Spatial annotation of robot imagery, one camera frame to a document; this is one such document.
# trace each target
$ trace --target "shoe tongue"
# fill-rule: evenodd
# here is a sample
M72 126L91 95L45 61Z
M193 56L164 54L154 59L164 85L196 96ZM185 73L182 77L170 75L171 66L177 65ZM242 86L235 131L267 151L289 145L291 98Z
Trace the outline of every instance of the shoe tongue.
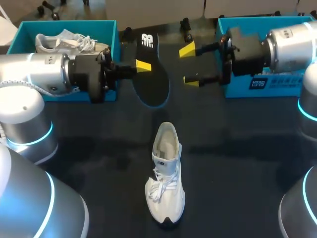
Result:
M161 174L165 176L172 175L176 170L177 159L166 160L160 158L152 153L152 158L155 163L155 166Z

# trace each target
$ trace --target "floor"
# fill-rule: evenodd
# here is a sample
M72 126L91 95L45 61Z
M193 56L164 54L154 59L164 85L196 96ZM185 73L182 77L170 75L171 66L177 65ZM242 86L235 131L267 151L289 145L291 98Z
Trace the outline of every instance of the floor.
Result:
M5 10L13 24L18 26L21 21L29 20L51 20L51 11L45 8L45 15L39 17L37 7L43 0L26 0L21 4L10 0L0 0L0 5ZM68 0L67 5L60 6L60 0L48 0L48 3L55 6L61 20L77 19L106 19L105 0L92 0L90 6L85 7L82 0Z
M60 16L105 19L102 0L94 4L89 10L79 0L69 0ZM34 18L33 11L15 22ZM303 156L296 132L297 99L226 100L218 85L184 85L184 75L216 74L217 69L212 54L178 59L184 45L178 27L172 24L168 34L159 35L159 57L171 85L167 104L156 110L143 106L128 80L120 83L113 103L46 103L60 150L43 168L85 199L89 238L191 238L203 233L281 238L277 209L294 183L285 171L293 171ZM197 42L212 40L209 21L200 19L192 28ZM134 58L134 44L122 48L123 60ZM163 121L175 125L183 145L186 206L181 223L171 231L153 221L144 195L154 136Z

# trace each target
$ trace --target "new balance logo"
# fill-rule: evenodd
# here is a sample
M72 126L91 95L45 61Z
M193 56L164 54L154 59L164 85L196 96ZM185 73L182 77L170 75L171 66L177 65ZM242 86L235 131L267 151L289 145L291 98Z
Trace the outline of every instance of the new balance logo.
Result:
M153 36L142 34L142 45L153 48Z

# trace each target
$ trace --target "insole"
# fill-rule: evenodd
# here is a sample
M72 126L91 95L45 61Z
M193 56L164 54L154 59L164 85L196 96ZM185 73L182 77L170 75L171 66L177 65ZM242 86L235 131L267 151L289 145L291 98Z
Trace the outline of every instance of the insole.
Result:
M171 143L162 141L159 145L159 157L166 160L171 160L175 158L175 148Z
M159 39L156 33L144 32L137 36L136 59L151 64L151 72L136 74L133 87L140 100L150 107L160 107L168 99L169 79L159 61Z

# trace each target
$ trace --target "blue led ring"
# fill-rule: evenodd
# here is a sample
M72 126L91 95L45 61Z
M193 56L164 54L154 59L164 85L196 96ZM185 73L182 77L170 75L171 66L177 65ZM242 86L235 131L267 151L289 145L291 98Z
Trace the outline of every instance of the blue led ring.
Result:
M305 177L304 177L304 181L303 181L303 196L304 196L304 202L305 202L305 205L307 207L307 210L310 214L310 216L312 217L313 221L315 222L315 224L317 225L317 218L316 216L314 215L309 203L308 203L308 200L307 200L307 195L306 195L306 180L307 180L307 176L309 174L309 172L312 170L312 167L310 170L308 170L308 172L306 173Z
M37 139L37 140L35 140L35 141L29 142L29 143L22 143L22 144L21 144L21 143L15 143L15 142L9 140L8 138L7 138L7 140L8 140L12 145L15 145L15 146L30 146L30 145L34 145L34 144L39 143L39 142L41 142L42 140L44 140L46 137L49 136L49 134L50 134L52 131L53 131L53 122L51 122L51 127L50 127L49 131L48 131L44 136L42 136L40 139Z
M317 118L315 118L315 117L309 115L308 113L306 113L306 112L303 110L303 108L301 107L301 105L300 105L300 103L299 103L299 100L298 100L297 105L298 105L299 111L300 111L304 116L306 116L306 117L307 117L308 119L310 119L310 120L317 121Z
M41 234L43 233L46 225L49 222L49 219L51 217L52 211L53 211L53 206L54 206L54 201L55 201L55 186L54 186L54 182L52 177L49 175L48 172L46 172L46 174L49 177L50 183L51 183L51 199L50 199L50 204L49 204L49 208L48 211L44 217L44 220L40 226L40 228L38 229L38 231L36 232L35 236L33 236L33 238L39 238L41 236Z

